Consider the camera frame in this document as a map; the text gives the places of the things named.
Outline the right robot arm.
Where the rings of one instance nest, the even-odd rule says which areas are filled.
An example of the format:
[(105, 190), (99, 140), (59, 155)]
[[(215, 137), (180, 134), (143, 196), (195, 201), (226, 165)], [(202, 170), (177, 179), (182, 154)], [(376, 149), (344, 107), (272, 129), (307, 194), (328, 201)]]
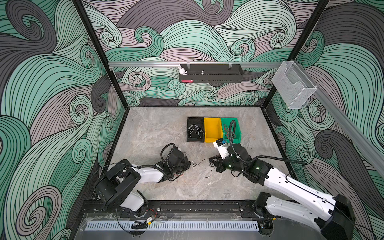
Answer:
[(288, 162), (288, 159), (259, 155), (252, 158), (240, 144), (235, 144), (235, 120), (227, 126), (226, 139), (214, 142), (219, 155), (210, 158), (218, 173), (237, 172), (254, 184), (266, 186), (287, 197), (282, 200), (269, 193), (260, 193), (254, 203), (257, 215), (269, 222), (283, 217), (313, 228), (327, 240), (351, 240), (355, 229), (355, 214), (351, 201), (338, 194), (332, 196), (315, 190), (281, 172), (266, 160)]

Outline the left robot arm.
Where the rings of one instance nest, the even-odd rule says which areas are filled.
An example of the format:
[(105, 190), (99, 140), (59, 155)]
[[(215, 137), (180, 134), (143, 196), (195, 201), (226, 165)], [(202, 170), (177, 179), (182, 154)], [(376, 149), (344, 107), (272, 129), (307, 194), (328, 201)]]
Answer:
[(113, 164), (96, 181), (94, 189), (108, 210), (124, 208), (140, 217), (149, 209), (149, 202), (134, 188), (144, 183), (173, 182), (190, 166), (186, 154), (170, 143), (161, 150), (161, 160), (154, 165), (133, 165), (127, 159)]

